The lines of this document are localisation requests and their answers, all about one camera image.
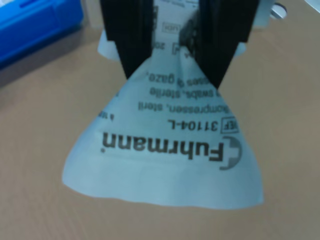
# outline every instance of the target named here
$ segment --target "sterile gauze package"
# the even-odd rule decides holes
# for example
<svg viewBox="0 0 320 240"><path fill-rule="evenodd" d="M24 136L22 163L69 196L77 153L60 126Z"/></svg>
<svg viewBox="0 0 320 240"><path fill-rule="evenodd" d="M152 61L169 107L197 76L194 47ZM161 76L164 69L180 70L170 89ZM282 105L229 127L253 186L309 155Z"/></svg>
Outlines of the sterile gauze package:
<svg viewBox="0 0 320 240"><path fill-rule="evenodd" d="M235 116L179 45L197 8L174 0L155 0L154 8L152 56L79 137L64 184L95 198L162 206L261 204L260 170Z"/></svg>

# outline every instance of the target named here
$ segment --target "tan table surface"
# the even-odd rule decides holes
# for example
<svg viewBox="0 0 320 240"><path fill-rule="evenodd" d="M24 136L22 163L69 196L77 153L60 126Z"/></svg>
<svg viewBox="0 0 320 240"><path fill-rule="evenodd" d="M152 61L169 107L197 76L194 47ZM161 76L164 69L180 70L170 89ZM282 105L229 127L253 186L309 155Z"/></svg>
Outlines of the tan table surface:
<svg viewBox="0 0 320 240"><path fill-rule="evenodd" d="M85 28L0 71L1 240L320 238L320 14L283 0L221 93L261 167L265 203L232 211L92 199L62 184L79 134L125 83Z"/></svg>

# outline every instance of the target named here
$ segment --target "paper packaging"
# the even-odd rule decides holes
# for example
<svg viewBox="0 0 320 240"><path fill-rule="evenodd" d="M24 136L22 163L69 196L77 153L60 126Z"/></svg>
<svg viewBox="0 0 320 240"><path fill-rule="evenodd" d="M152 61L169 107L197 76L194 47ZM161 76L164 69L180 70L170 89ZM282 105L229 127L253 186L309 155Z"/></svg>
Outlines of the paper packaging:
<svg viewBox="0 0 320 240"><path fill-rule="evenodd" d="M179 31L197 9L156 0L151 58L79 137L63 182L97 198L238 209L263 202L255 156Z"/></svg>

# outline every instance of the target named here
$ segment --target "blue plastic box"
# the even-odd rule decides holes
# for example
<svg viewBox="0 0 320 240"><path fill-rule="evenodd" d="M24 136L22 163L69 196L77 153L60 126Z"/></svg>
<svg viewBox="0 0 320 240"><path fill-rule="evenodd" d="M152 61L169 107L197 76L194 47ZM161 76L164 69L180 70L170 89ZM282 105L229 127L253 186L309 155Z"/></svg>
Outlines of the blue plastic box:
<svg viewBox="0 0 320 240"><path fill-rule="evenodd" d="M83 16L80 0L14 0L0 7L0 67L31 47L78 26Z"/></svg>

